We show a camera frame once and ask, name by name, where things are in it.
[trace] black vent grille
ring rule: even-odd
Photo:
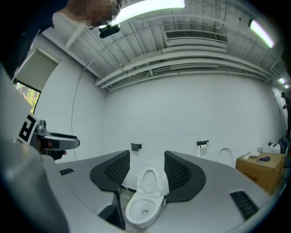
[[[228,39],[224,35],[219,35],[213,32],[198,31],[198,30],[176,30],[166,32],[167,39],[178,37],[204,38],[228,43]]]
[[[121,185],[130,169],[130,155],[116,160],[105,168],[105,176],[110,181]]]
[[[258,208],[244,191],[233,192],[230,196],[245,220],[249,219],[258,211]]]
[[[60,174],[63,176],[63,175],[69,174],[73,171],[74,170],[72,168],[66,168],[66,169],[60,170]]]
[[[170,192],[176,188],[184,186],[191,178],[191,172],[189,168],[166,154],[165,173],[168,178]]]

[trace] window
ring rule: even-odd
[[[20,92],[20,94],[22,94],[23,98],[25,98],[25,100],[29,102],[29,104],[31,105],[30,112],[34,114],[35,106],[41,92],[20,81],[16,81],[15,88]]]

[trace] toilet lid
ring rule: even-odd
[[[158,198],[163,191],[162,176],[154,166],[147,166],[137,178],[137,191],[140,195]]]

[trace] toilet bowl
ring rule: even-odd
[[[138,175],[137,191],[126,206],[127,220],[138,228],[149,227],[160,211],[164,195],[169,193],[168,181],[154,166],[147,166]]]

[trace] wall mount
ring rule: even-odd
[[[141,149],[141,144],[131,144],[131,150],[132,151],[138,151],[138,149]]]

